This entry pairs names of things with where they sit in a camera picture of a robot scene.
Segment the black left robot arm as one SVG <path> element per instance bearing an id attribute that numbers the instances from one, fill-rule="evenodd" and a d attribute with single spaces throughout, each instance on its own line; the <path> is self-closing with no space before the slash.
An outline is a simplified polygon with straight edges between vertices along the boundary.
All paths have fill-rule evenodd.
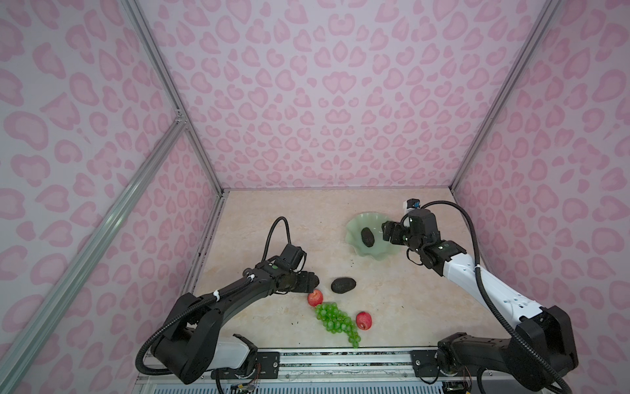
<path id="1" fill-rule="evenodd" d="M 313 292 L 313 272 L 300 271 L 307 253 L 288 244 L 281 254 L 246 269 L 242 278 L 213 293 L 186 293 L 177 299 L 164 324 L 141 346 L 136 369 L 147 376 L 174 375 L 191 384 L 213 369 L 241 374 L 254 368 L 258 348 L 236 335 L 234 345 L 219 341 L 225 323 L 254 302 L 277 293 Z"/>

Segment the red apple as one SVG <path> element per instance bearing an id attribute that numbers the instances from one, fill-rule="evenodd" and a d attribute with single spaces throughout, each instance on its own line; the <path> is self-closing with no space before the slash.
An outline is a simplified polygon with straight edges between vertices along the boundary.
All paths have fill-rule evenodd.
<path id="1" fill-rule="evenodd" d="M 355 324 L 360 330 L 369 330 L 372 328 L 372 315 L 366 311 L 358 313 L 355 317 Z"/>
<path id="2" fill-rule="evenodd" d="M 317 307 L 323 303 L 323 294 L 320 290 L 315 289 L 312 293 L 310 293 L 307 297 L 308 304 L 311 307 Z"/>

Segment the green grape bunch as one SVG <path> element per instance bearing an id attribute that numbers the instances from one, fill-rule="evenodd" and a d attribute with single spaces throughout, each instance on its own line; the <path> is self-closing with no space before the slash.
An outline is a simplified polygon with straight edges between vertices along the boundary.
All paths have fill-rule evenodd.
<path id="1" fill-rule="evenodd" d="M 359 328 L 352 318 L 343 310 L 340 310 L 337 303 L 324 302 L 314 307 L 316 318 L 323 327 L 333 334 L 345 334 L 352 348 L 359 348 L 361 336 Z"/>

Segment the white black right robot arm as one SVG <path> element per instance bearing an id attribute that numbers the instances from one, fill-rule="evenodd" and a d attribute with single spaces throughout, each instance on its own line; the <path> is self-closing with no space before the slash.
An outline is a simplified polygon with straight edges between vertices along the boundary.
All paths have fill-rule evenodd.
<path id="1" fill-rule="evenodd" d="M 437 364 L 449 373 L 464 366 L 510 375 L 531 392 L 570 393 L 567 373 L 578 367 L 569 314 L 544 307 L 498 279 L 481 265 L 472 219 L 459 205 L 471 236 L 472 251 L 442 237 L 431 205 L 416 203 L 399 221 L 382 223 L 384 241 L 416 254 L 421 266 L 435 272 L 485 306 L 508 338 L 480 338 L 456 333 L 439 341 Z"/>

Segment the dark avocado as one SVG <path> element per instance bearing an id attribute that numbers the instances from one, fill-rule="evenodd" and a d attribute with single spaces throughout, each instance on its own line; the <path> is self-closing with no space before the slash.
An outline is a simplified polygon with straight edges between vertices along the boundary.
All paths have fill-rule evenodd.
<path id="1" fill-rule="evenodd" d="M 352 277 L 338 277 L 331 283 L 331 290 L 336 294 L 346 294 L 354 290 L 357 286 L 356 280 Z"/>
<path id="2" fill-rule="evenodd" d="M 367 248 L 372 248 L 375 244 L 375 236 L 370 228 L 363 228 L 360 232 L 361 241 Z"/>

